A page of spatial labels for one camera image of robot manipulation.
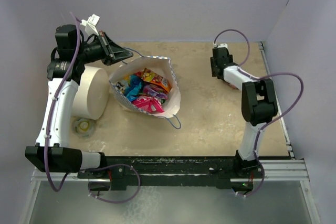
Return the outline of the blue checkered paper bag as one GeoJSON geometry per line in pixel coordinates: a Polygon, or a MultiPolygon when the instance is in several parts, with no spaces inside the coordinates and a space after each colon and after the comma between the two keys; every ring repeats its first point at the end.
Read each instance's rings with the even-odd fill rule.
{"type": "Polygon", "coordinates": [[[170,120],[171,118],[176,118],[178,126],[173,126],[175,129],[179,130],[182,125],[177,117],[177,113],[181,107],[181,93],[177,83],[177,78],[173,70],[171,59],[165,56],[139,56],[129,61],[126,64],[119,65],[118,68],[110,75],[109,82],[112,89],[112,94],[116,101],[127,111],[139,112],[146,115],[151,115],[156,118],[163,118],[170,120]],[[168,94],[168,99],[163,104],[162,113],[149,113],[141,108],[134,106],[117,88],[117,82],[122,78],[136,73],[144,68],[149,68],[155,73],[161,75],[168,80],[171,85],[172,90],[168,94]]]}

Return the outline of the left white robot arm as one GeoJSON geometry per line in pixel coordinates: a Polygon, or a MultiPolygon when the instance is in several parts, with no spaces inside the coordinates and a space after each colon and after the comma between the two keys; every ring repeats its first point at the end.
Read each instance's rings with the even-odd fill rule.
{"type": "Polygon", "coordinates": [[[69,148],[71,109],[85,65],[102,61],[106,66],[133,56],[114,43],[105,32],[84,40],[78,25],[56,28],[57,46],[47,67],[48,101],[40,133],[34,146],[25,149],[25,157],[41,172],[75,173],[89,169],[96,178],[104,177],[108,165],[104,154],[69,148]]]}

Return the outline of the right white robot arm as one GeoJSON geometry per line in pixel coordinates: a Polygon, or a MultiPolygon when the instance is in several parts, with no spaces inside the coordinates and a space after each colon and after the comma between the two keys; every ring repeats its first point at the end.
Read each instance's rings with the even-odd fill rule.
{"type": "Polygon", "coordinates": [[[246,177],[260,168],[258,157],[264,128],[278,114],[274,83],[241,70],[226,44],[214,46],[212,52],[212,76],[241,91],[241,112],[246,124],[233,170],[238,177],[246,177]]]}

